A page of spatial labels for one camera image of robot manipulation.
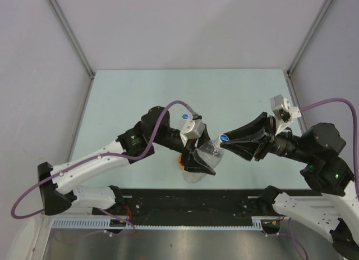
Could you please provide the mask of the clear plastic bottle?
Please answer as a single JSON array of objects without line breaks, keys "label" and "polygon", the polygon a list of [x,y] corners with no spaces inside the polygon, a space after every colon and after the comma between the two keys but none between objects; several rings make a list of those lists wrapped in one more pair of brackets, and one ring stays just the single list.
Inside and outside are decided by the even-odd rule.
[{"label": "clear plastic bottle", "polygon": [[216,175],[214,169],[224,157],[221,136],[208,140],[201,147],[190,149],[182,155],[183,178],[188,183],[198,183],[205,176]]}]

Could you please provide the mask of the white blue bottle cap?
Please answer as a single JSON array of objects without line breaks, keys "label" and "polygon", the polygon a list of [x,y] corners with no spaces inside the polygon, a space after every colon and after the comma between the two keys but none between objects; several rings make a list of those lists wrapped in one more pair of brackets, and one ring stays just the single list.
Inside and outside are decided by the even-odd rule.
[{"label": "white blue bottle cap", "polygon": [[226,136],[226,134],[221,134],[218,139],[219,139],[219,144],[230,141],[229,137]]}]

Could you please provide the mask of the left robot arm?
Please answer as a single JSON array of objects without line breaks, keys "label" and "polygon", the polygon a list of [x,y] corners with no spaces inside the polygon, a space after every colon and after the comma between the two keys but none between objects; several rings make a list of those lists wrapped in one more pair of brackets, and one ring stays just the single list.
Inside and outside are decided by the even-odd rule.
[{"label": "left robot arm", "polygon": [[125,202],[118,187],[88,188],[82,183],[112,168],[128,166],[153,155],[154,144],[180,153],[185,172],[215,175],[214,168],[199,154],[200,146],[209,139],[200,115],[187,119],[182,129],[174,129],[170,126],[169,111],[153,107],[133,128],[102,149],[62,165],[40,164],[38,178],[44,213],[54,216],[71,207],[90,207],[95,215],[103,211],[112,215],[121,213]]}]

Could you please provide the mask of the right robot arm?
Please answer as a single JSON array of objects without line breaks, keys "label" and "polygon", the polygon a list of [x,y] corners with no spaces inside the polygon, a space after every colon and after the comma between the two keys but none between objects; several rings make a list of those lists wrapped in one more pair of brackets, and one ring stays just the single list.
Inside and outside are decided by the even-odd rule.
[{"label": "right robot arm", "polygon": [[331,123],[318,123],[301,136],[291,131],[278,133],[275,126],[275,118],[263,112],[251,123],[227,132],[220,146],[247,161],[260,161],[271,153],[304,163],[300,174],[306,184],[336,213],[315,209],[274,186],[261,192],[255,210],[266,216],[286,215],[326,238],[345,259],[358,259],[357,178],[339,156],[345,140]]}]

